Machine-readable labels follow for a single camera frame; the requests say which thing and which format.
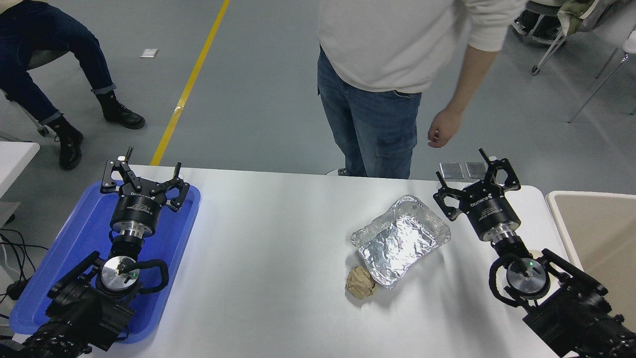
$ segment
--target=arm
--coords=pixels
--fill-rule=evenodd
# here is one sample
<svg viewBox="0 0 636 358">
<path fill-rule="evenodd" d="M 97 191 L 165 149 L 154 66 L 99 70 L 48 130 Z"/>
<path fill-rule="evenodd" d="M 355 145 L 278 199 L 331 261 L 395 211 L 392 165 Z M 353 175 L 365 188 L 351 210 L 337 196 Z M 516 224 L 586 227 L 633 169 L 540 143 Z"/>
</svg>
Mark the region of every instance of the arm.
<svg viewBox="0 0 636 358">
<path fill-rule="evenodd" d="M 441 148 L 459 130 L 462 114 L 504 43 L 508 25 L 527 0 L 463 0 L 472 27 L 455 95 L 429 129 L 429 145 Z"/>
<path fill-rule="evenodd" d="M 481 81 L 488 73 L 498 52 L 487 52 L 468 46 L 464 55 L 464 63 L 455 88 L 455 94 L 449 104 L 439 112 L 429 129 L 429 146 L 441 148 L 459 130 L 462 114 Z"/>
</svg>

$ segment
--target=aluminum foil tray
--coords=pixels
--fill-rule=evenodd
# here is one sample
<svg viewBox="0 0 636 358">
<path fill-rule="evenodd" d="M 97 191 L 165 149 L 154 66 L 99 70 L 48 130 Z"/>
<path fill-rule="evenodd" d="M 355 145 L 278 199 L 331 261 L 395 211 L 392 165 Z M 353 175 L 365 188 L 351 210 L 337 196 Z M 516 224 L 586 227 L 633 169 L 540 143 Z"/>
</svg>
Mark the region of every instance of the aluminum foil tray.
<svg viewBox="0 0 636 358">
<path fill-rule="evenodd" d="M 390 289 L 412 264 L 449 240 L 448 225 L 411 195 L 351 235 L 373 279 Z"/>
</svg>

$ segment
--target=brown paper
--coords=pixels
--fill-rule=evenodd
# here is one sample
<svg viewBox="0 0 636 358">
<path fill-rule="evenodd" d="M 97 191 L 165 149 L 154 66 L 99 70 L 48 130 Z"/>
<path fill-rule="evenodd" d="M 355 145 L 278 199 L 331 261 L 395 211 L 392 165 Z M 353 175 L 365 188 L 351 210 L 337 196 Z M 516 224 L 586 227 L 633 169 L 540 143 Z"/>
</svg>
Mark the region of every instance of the brown paper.
<svg viewBox="0 0 636 358">
<path fill-rule="evenodd" d="M 369 297 L 377 288 L 369 271 L 363 266 L 357 266 L 349 271 L 347 276 L 347 290 L 357 299 Z"/>
</svg>

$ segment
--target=hand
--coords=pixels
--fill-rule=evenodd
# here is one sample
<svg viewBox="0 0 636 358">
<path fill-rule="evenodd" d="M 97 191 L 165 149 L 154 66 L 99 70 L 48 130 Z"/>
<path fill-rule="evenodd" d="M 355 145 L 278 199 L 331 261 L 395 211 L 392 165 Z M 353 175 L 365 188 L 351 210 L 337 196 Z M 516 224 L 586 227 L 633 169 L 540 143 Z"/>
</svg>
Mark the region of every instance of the hand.
<svg viewBox="0 0 636 358">
<path fill-rule="evenodd" d="M 439 112 L 429 129 L 429 146 L 441 148 L 450 141 L 462 124 L 462 112 L 445 108 Z"/>
</svg>

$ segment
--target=gray floor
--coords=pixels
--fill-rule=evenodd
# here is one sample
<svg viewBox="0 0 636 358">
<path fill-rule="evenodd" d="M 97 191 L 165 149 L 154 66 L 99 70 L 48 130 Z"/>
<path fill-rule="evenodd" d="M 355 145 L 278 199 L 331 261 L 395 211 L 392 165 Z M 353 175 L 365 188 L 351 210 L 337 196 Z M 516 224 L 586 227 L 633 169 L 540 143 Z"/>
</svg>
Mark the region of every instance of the gray floor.
<svg viewBox="0 0 636 358">
<path fill-rule="evenodd" d="M 23 113 L 0 101 L 0 128 L 41 145 L 3 197 L 23 204 L 6 227 L 45 246 L 83 191 L 100 179 L 106 160 L 132 145 L 131 162 L 149 164 L 222 1 L 53 3 L 100 39 L 118 97 L 148 124 L 131 131 L 105 122 L 71 54 L 34 70 L 36 83 L 86 137 L 82 163 L 62 171 L 53 138 L 40 137 Z M 316 95 L 318 4 L 230 2 L 161 165 L 181 161 L 187 167 L 308 174 L 343 166 Z M 144 48 L 160 50 L 155 59 L 140 59 Z M 432 149 L 426 132 L 452 95 L 459 51 L 422 97 L 411 178 L 434 180 L 440 162 L 481 161 L 477 149 L 483 147 L 490 155 L 509 158 L 522 183 L 544 194 L 636 194 L 636 117 L 628 114 L 636 106 L 636 60 L 628 61 L 568 124 L 598 83 L 594 76 L 612 48 L 590 34 L 576 34 L 532 76 L 530 69 L 544 51 L 510 32 L 462 129 L 447 146 Z M 95 239 L 106 240 L 106 233 Z M 36 262 L 44 254 L 31 252 Z"/>
</svg>

